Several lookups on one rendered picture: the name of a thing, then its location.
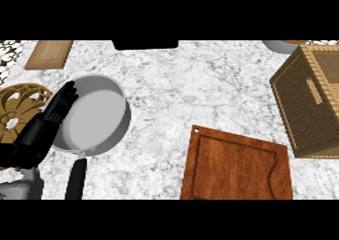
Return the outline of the brown wicker basket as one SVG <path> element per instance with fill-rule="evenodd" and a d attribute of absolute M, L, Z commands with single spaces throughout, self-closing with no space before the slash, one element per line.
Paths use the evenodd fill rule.
<path fill-rule="evenodd" d="M 339 158 L 339 45 L 300 45 L 271 80 L 296 158 Z"/>

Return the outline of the gold ornate trivet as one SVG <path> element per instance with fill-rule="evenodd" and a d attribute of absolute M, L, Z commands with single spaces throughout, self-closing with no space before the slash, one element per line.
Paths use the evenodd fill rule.
<path fill-rule="evenodd" d="M 53 92 L 37 83 L 15 84 L 0 90 L 0 143 L 15 141 L 51 95 Z"/>

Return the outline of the grey bowl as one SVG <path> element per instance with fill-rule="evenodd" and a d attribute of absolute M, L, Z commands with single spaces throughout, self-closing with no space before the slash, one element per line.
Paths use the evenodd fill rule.
<path fill-rule="evenodd" d="M 291 54 L 297 47 L 305 44 L 305 40 L 265 40 L 262 43 L 272 52 Z"/>

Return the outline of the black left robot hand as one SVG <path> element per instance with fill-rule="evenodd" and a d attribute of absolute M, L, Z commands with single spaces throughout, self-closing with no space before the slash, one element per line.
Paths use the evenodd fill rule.
<path fill-rule="evenodd" d="M 0 143 L 0 167 L 31 169 L 46 158 L 72 105 L 79 97 L 75 82 L 69 81 L 26 126 L 13 143 Z"/>

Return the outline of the black appliance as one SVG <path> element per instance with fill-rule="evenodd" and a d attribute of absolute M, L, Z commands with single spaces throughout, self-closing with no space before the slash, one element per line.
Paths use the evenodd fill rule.
<path fill-rule="evenodd" d="M 165 40 L 165 41 L 113 40 L 113 46 L 118 51 L 174 49 L 178 47 L 178 41 L 177 40 Z"/>

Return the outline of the light wooden rectangular board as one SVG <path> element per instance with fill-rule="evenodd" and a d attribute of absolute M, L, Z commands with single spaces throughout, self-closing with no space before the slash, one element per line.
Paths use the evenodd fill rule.
<path fill-rule="evenodd" d="M 63 68 L 72 44 L 72 40 L 40 40 L 35 44 L 25 69 Z"/>

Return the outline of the brown wooden cutting board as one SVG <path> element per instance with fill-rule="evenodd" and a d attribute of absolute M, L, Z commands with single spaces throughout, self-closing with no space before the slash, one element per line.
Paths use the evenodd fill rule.
<path fill-rule="evenodd" d="M 180 199 L 291 200 L 287 147 L 193 125 Z"/>

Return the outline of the black and white patterned mat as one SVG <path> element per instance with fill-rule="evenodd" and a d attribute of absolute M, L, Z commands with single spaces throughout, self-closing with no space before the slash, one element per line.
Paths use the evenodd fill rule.
<path fill-rule="evenodd" d="M 10 75 L 12 67 L 23 52 L 26 40 L 0 40 L 0 88 Z"/>

